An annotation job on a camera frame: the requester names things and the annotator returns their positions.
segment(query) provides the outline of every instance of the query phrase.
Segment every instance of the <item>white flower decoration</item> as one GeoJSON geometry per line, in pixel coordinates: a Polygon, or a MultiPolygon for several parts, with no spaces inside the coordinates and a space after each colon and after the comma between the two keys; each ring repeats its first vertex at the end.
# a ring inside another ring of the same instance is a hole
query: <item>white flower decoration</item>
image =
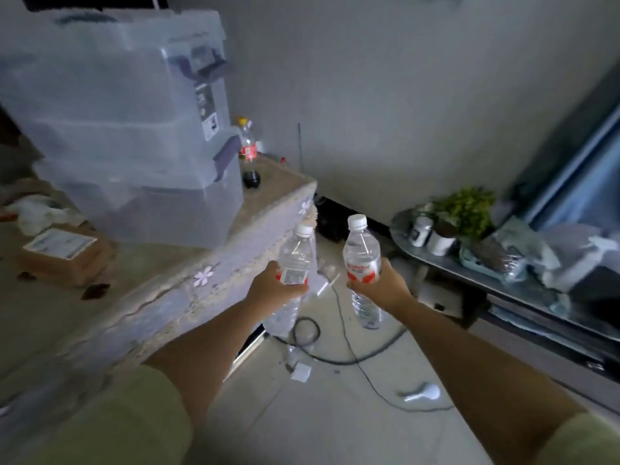
{"type": "Polygon", "coordinates": [[[312,199],[308,199],[301,203],[301,209],[299,209],[299,215],[306,215],[308,210],[310,210],[310,205],[312,204],[312,199]]]}
{"type": "Polygon", "coordinates": [[[194,276],[194,287],[205,286],[209,281],[209,277],[213,275],[213,266],[207,266],[204,271],[198,271],[198,273],[194,276]]]}

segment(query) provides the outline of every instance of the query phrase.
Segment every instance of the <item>blue curtain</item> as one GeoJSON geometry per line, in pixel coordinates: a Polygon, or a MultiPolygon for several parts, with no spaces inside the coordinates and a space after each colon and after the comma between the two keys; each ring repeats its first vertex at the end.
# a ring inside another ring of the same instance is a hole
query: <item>blue curtain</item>
{"type": "Polygon", "coordinates": [[[620,229],[620,66],[554,132],[512,200],[534,230],[562,222],[620,229]]]}

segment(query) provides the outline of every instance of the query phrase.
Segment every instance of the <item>brown box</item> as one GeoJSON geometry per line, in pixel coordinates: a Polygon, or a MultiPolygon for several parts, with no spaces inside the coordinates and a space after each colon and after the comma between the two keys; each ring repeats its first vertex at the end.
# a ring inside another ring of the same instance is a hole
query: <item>brown box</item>
{"type": "Polygon", "coordinates": [[[111,244],[96,232],[56,225],[19,249],[24,271],[66,286],[84,286],[111,261],[111,244]]]}

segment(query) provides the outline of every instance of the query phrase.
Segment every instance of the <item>clear plastic bottle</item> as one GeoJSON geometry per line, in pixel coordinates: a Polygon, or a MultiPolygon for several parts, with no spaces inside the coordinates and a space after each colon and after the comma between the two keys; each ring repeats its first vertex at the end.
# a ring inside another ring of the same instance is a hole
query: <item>clear plastic bottle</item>
{"type": "MultiPolygon", "coordinates": [[[[348,218],[349,236],[342,256],[345,260],[346,276],[352,280],[371,283],[381,273],[381,248],[379,242],[367,230],[366,216],[351,215],[348,218]]],[[[362,327],[376,330],[381,327],[385,313],[367,297],[353,292],[353,311],[362,327]]]]}
{"type": "MultiPolygon", "coordinates": [[[[295,233],[290,237],[280,249],[278,255],[278,280],[283,284],[305,284],[307,283],[308,271],[314,259],[310,236],[313,228],[308,225],[299,224],[295,227],[295,233]]],[[[299,303],[301,298],[297,297],[285,304],[277,312],[263,321],[263,328],[269,334],[286,338],[297,320],[299,303]]]]}
{"type": "Polygon", "coordinates": [[[260,175],[256,171],[256,140],[250,132],[252,121],[245,117],[239,118],[239,127],[241,127],[241,150],[239,151],[239,160],[241,161],[241,178],[248,189],[256,189],[260,186],[260,175]]]}

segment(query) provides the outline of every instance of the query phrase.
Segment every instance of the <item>person's left hand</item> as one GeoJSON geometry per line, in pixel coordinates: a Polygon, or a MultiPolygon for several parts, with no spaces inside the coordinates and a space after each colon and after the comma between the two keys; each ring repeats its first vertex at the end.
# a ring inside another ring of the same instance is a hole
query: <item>person's left hand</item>
{"type": "Polygon", "coordinates": [[[245,301],[264,312],[265,317],[291,299],[308,292],[308,286],[305,284],[284,285],[278,281],[276,278],[278,269],[278,263],[269,261],[265,270],[254,278],[245,297],[245,301]]]}

